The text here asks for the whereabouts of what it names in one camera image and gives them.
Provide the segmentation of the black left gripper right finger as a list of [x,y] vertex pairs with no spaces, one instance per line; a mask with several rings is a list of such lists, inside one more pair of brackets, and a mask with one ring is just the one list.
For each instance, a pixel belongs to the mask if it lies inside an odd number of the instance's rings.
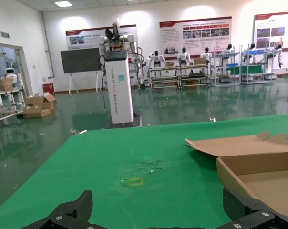
[[259,199],[247,198],[223,189],[223,208],[230,222],[219,229],[288,229],[288,216],[280,214]]

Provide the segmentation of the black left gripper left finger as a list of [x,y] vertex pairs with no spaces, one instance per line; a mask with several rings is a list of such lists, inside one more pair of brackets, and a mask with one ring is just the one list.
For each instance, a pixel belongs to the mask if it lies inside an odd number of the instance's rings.
[[92,213],[92,192],[85,190],[74,201],[59,204],[48,216],[25,229],[85,229]]

